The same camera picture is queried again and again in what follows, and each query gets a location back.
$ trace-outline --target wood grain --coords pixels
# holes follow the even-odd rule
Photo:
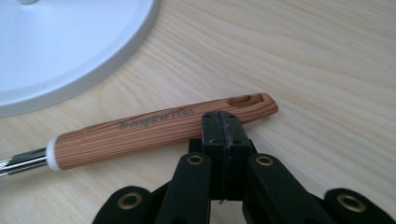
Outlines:
[[[394,0],[162,0],[143,46],[109,78],[1,118],[0,158],[109,120],[268,92],[279,111],[244,125],[260,152],[320,198],[354,189],[396,218],[395,24]],[[91,223],[117,189],[169,181],[187,147],[2,179],[0,223]],[[210,223],[246,223],[241,204],[213,202]]]
[[[55,144],[61,169],[104,161],[132,152],[187,141],[201,135],[201,117],[213,110],[235,114],[242,123],[262,119],[277,112],[276,102],[267,93],[203,102],[165,109],[127,119],[92,125],[65,133]]]

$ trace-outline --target round white base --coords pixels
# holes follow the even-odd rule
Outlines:
[[[159,0],[0,1],[0,117],[97,84],[143,43]]]

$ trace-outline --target light wood tabletop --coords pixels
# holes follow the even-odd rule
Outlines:
[[[311,193],[353,189],[396,218],[396,3],[161,1],[136,54],[94,88],[0,118],[0,159],[56,135],[175,106],[259,92],[279,111],[244,125]],[[155,190],[188,142],[68,171],[0,179],[0,223],[91,223],[118,189]],[[211,223],[245,223],[212,203]]]

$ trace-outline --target clamp jaw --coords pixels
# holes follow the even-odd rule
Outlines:
[[[248,224],[395,223],[359,193],[310,194],[277,158],[258,153],[238,117],[213,111],[202,116],[202,139],[191,139],[170,182],[149,192],[116,191],[93,223],[209,223],[210,201],[242,201]]]

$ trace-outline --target brand logo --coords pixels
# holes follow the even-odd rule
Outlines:
[[[178,111],[172,111],[171,113],[153,116],[148,119],[134,119],[131,121],[125,121],[120,124],[120,129],[123,130],[123,129],[127,129],[127,128],[139,127],[139,126],[148,127],[150,124],[154,124],[157,122],[166,121],[169,119],[178,119],[178,118],[187,117],[187,116],[191,116],[191,115],[194,115],[194,111],[192,108],[182,109],[182,110],[178,110]]]

